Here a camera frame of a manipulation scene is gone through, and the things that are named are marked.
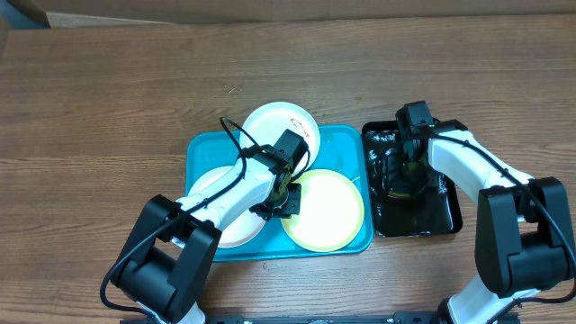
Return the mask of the yellow-green rimmed plate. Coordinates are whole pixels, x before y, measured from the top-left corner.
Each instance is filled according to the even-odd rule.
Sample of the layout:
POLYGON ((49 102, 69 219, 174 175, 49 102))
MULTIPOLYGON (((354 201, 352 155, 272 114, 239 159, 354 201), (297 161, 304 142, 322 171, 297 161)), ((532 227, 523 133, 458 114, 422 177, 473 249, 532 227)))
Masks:
POLYGON ((333 252, 345 247, 364 222, 363 198, 344 175, 327 169, 304 173, 300 211, 283 219, 283 229, 298 246, 313 252, 333 252))

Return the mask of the white plate with sauce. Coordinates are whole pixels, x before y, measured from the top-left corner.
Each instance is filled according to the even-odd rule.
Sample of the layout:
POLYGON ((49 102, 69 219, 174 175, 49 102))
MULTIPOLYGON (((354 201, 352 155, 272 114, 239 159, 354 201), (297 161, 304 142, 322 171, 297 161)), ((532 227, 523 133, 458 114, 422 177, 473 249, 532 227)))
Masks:
POLYGON ((257 144, 274 145, 285 130, 302 136, 309 147, 310 156, 304 157, 295 173, 308 170, 320 152, 320 129, 314 118, 295 103, 272 102, 255 109, 244 121, 242 129, 257 144))

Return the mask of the green yellow sponge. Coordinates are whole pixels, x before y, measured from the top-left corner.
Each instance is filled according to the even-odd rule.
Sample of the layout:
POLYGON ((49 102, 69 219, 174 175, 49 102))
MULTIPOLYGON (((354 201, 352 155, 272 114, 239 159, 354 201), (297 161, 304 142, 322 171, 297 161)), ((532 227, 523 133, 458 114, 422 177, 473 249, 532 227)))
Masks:
POLYGON ((411 198, 410 193, 403 193, 403 192, 389 191, 387 193, 387 195, 391 198, 394 198, 394 199, 410 199, 411 198))

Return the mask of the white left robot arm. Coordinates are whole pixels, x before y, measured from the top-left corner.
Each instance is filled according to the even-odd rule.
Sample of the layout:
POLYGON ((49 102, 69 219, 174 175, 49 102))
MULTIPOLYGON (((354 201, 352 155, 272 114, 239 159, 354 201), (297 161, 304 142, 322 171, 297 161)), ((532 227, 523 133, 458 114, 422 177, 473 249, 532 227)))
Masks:
POLYGON ((141 313, 147 323, 203 320, 196 302, 223 231, 243 212, 264 221, 298 213, 293 171, 308 155, 302 140, 243 148, 237 164, 200 192, 179 202, 150 199, 103 279, 103 304, 141 313))

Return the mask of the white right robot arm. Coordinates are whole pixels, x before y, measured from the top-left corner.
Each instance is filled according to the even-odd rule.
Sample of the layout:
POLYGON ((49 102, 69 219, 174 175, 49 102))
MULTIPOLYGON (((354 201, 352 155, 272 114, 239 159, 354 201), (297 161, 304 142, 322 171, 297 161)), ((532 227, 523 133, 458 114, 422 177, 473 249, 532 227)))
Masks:
POLYGON ((535 179, 490 153, 468 130, 426 126, 394 135, 378 159, 392 199, 415 200, 428 173, 447 177, 477 205, 478 274, 443 301, 446 323, 494 323, 519 304, 575 276, 567 193, 554 177, 535 179))

